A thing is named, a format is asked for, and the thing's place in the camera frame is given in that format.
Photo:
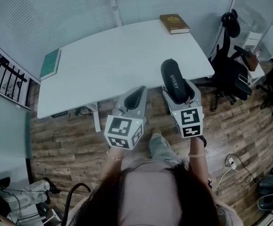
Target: wooden floor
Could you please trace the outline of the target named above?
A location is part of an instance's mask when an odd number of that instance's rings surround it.
[[[78,182],[90,187],[98,185],[98,173],[104,162],[107,143],[103,133],[96,133],[92,116],[75,116],[70,111],[67,116],[56,119],[37,119],[39,85],[33,84],[30,95],[32,108],[32,172],[35,180],[44,176],[50,178],[58,188],[69,191]],[[224,159],[229,153],[241,157],[246,167],[259,178],[273,167],[273,116],[271,108],[260,110],[265,94],[253,90],[247,101],[238,100],[231,106],[228,98],[221,98],[216,112],[210,111],[214,103],[214,89],[201,89],[202,105],[205,114],[204,137],[208,141],[207,160],[212,185],[215,186],[228,168]],[[101,128],[106,117],[111,114],[115,100],[99,103]],[[134,151],[126,155],[124,166],[131,161],[148,158],[149,130],[161,129],[164,137],[182,158],[188,158],[189,139],[177,134],[174,121],[168,115],[168,108],[162,98],[161,89],[148,91],[148,122],[145,134]],[[263,213],[257,208],[257,185],[253,181],[245,183],[247,173],[230,171],[217,189],[221,200],[231,205],[240,215],[244,225],[257,222]],[[72,206],[84,196],[75,194]],[[64,210],[67,193],[51,196],[53,204]]]

